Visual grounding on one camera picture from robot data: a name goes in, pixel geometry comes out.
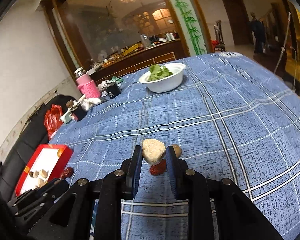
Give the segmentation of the small beige sugarcane chunk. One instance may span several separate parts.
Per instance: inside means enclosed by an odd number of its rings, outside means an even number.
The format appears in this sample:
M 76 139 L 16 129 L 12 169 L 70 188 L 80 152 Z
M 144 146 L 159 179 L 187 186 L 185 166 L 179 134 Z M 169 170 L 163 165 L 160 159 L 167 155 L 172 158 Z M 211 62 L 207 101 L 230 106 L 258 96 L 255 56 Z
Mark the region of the small beige sugarcane chunk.
M 42 179 L 42 178 L 38 178 L 38 180 L 37 180 L 37 187 L 38 188 L 43 187 L 46 183 L 47 183 L 47 180 Z

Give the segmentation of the brown longan fruit right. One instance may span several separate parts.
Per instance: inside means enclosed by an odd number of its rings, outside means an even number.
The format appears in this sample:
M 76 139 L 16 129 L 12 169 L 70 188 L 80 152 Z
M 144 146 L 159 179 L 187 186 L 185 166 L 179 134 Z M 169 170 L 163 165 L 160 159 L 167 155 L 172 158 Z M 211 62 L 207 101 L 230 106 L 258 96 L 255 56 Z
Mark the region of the brown longan fruit right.
M 177 145 L 177 144 L 173 144 L 172 147 L 174 149 L 176 157 L 179 158 L 181 156 L 181 154 L 182 154 L 181 147 L 179 145 Z

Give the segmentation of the black sofa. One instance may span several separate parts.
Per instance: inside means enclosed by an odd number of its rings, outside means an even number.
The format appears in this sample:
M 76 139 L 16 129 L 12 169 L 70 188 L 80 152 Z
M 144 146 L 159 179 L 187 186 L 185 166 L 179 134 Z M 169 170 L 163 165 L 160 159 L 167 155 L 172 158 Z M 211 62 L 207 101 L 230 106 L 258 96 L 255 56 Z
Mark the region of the black sofa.
M 40 144 L 47 144 L 49 137 L 44 126 L 44 117 L 52 105 L 59 105 L 66 112 L 66 103 L 75 98 L 57 95 L 48 103 L 42 104 L 27 121 L 27 126 L 17 137 L 15 144 L 3 162 L 0 170 L 0 196 L 5 202 L 15 197 L 15 187 L 26 164 Z

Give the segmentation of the red shallow gift box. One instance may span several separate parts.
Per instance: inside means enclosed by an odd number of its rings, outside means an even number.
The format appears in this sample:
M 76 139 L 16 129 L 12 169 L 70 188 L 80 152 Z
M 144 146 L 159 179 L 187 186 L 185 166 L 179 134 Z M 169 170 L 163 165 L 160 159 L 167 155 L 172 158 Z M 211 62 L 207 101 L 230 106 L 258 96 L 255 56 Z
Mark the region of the red shallow gift box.
M 57 156 L 59 148 L 64 148 L 60 158 Z M 66 145 L 39 145 L 21 173 L 15 187 L 15 195 L 19 196 L 28 190 L 38 188 L 37 180 L 42 177 L 39 175 L 37 178 L 31 178 L 29 176 L 30 171 L 34 172 L 44 169 L 48 172 L 48 178 L 45 179 L 47 182 L 54 178 L 59 178 L 72 154 L 73 150 Z

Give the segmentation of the red jujube date pair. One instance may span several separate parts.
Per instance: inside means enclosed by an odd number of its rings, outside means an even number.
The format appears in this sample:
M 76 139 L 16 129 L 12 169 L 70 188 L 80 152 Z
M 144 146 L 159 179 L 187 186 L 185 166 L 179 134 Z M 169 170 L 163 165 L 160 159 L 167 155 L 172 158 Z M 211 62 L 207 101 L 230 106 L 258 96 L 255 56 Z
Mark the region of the red jujube date pair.
M 60 175 L 61 180 L 65 180 L 66 178 L 71 178 L 74 174 L 74 169 L 72 167 L 67 167 Z

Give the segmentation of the small orange tangerine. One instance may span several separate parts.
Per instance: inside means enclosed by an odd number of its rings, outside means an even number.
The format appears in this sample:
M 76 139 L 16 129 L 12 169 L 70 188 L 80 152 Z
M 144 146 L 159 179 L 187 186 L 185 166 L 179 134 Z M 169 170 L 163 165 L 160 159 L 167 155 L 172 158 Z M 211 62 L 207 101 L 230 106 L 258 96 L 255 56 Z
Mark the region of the small orange tangerine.
M 60 158 L 62 153 L 64 151 L 64 148 L 59 148 L 58 151 L 57 151 L 57 156 Z

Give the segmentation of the blue plaid tablecloth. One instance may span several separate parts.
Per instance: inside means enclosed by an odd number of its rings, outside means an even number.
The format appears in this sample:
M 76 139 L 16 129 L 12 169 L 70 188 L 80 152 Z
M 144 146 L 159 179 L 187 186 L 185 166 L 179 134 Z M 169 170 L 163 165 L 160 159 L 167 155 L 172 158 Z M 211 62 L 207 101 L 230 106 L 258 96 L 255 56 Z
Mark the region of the blue plaid tablecloth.
M 118 169 L 145 139 L 177 144 L 189 168 L 232 179 L 284 239 L 300 233 L 300 98 L 272 72 L 238 53 L 188 57 L 182 84 L 153 93 L 123 78 L 121 94 L 59 128 L 73 184 Z

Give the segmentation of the black jar with cork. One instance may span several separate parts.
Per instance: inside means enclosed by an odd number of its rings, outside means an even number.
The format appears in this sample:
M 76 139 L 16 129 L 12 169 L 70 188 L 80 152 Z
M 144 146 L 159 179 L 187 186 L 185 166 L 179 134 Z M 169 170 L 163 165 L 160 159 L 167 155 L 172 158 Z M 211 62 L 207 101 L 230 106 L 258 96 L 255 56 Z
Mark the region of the black jar with cork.
M 75 100 L 69 100 L 66 107 L 70 111 L 71 117 L 76 121 L 81 121 L 87 115 L 87 111 L 81 106 L 81 104 Z

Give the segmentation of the white cloth glove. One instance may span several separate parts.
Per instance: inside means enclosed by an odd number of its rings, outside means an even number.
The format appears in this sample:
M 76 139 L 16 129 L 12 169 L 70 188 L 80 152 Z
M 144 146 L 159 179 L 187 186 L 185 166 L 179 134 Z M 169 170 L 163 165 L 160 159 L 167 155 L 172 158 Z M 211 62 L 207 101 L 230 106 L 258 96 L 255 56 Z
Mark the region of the white cloth glove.
M 94 106 L 100 105 L 102 100 L 99 98 L 85 98 L 81 102 L 81 106 L 85 111 L 89 111 L 89 109 L 93 108 Z

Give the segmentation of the red plastic bag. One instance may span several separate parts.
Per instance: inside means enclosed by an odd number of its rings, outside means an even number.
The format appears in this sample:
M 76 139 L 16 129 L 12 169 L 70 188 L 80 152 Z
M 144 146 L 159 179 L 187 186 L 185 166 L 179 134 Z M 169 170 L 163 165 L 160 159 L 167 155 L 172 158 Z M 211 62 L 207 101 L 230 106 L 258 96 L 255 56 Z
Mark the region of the red plastic bag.
M 62 121 L 60 117 L 63 115 L 63 110 L 60 105 L 52 104 L 51 108 L 48 109 L 44 116 L 44 126 L 47 130 L 49 140 L 53 138 L 57 130 L 61 127 Z

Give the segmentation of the black square box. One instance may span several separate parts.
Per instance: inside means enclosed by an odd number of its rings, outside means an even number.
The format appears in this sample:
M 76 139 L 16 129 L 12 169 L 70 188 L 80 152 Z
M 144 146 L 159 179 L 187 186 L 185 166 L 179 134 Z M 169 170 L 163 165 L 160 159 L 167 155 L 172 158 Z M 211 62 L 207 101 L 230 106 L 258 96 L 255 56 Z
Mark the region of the black square box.
M 121 90 L 119 89 L 119 87 L 117 86 L 117 84 L 115 82 L 107 84 L 106 92 L 107 92 L 107 95 L 111 99 L 113 99 L 116 96 L 118 96 L 119 94 L 121 94 Z

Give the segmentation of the white bowl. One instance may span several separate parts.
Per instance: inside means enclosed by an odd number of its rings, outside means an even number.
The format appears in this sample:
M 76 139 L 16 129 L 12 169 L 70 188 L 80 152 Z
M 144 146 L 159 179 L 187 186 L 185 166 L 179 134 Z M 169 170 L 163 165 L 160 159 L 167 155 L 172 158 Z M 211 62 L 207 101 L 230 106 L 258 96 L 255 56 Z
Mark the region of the white bowl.
M 186 65 L 178 62 L 167 63 L 165 66 L 173 74 L 164 79 L 148 82 L 150 71 L 146 72 L 139 78 L 139 83 L 145 84 L 147 88 L 154 93 L 164 93 L 177 88 L 183 81 L 183 71 Z

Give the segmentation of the pink sleeved water bottle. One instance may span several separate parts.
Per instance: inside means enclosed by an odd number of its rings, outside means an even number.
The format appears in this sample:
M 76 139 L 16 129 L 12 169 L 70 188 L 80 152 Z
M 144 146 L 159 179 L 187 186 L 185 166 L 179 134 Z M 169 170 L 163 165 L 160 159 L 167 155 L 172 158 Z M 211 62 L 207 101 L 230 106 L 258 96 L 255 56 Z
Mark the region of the pink sleeved water bottle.
M 83 67 L 77 68 L 74 71 L 77 88 L 85 95 L 86 98 L 100 98 L 101 93 L 98 90 L 96 83 L 92 80 L 89 74 Z

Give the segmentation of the green lettuce leaves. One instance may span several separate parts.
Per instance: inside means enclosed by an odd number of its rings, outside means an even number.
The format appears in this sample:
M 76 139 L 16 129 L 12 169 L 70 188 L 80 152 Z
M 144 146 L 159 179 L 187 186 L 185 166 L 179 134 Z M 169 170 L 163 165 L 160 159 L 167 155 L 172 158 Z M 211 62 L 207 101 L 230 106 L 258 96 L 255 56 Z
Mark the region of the green lettuce leaves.
M 165 66 L 160 66 L 158 64 L 151 65 L 149 71 L 151 74 L 147 79 L 148 82 L 161 80 L 173 74 Z

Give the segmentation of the wooden sideboard counter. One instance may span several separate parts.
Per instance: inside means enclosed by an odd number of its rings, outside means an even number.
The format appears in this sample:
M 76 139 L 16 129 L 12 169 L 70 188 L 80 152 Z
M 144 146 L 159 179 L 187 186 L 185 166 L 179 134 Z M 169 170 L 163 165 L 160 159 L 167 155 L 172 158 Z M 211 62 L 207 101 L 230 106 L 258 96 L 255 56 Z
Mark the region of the wooden sideboard counter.
M 107 67 L 102 67 L 91 74 L 90 77 L 99 84 L 105 79 L 110 80 L 113 76 L 121 77 L 150 67 L 153 64 L 168 63 L 189 55 L 189 52 L 184 50 L 182 41 L 177 39 L 132 53 Z

